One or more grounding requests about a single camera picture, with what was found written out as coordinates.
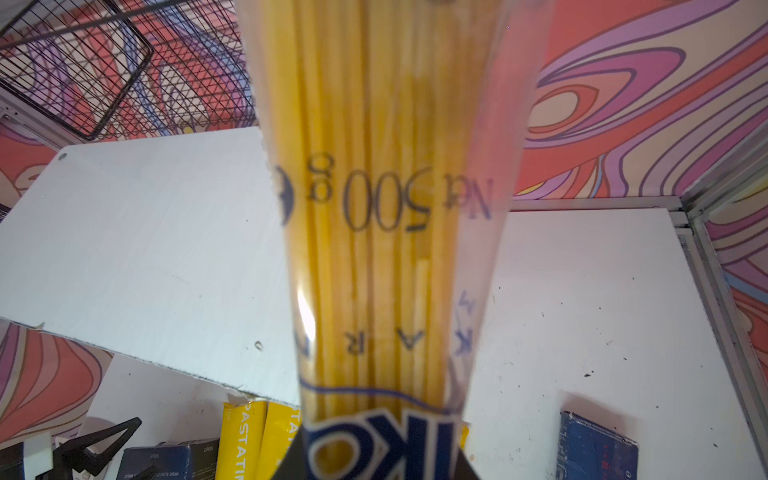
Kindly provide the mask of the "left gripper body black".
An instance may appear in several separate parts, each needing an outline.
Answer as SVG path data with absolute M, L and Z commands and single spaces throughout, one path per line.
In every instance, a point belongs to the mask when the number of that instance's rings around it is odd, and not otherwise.
M 1 478 L 55 479 L 54 442 L 51 433 L 42 432 L 2 449 Z

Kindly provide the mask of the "blue Barilla rigatoni box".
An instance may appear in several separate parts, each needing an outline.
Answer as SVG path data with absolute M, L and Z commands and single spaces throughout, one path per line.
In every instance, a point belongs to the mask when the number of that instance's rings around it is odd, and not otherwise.
M 151 468 L 152 479 L 214 479 L 218 450 L 218 439 L 128 448 L 116 478 L 140 479 Z

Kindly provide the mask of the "blue clear spaghetti bag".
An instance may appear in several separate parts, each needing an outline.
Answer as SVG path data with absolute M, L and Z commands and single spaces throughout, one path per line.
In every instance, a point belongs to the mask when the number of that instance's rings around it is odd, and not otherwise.
M 303 423 L 279 474 L 451 479 L 550 1 L 240 1 Z

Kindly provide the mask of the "blue Barilla spaghetti box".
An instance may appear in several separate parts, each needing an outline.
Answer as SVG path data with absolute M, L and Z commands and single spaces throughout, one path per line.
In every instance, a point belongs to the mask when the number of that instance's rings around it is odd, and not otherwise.
M 560 413 L 557 480 L 634 480 L 638 456 L 633 440 L 573 412 Z

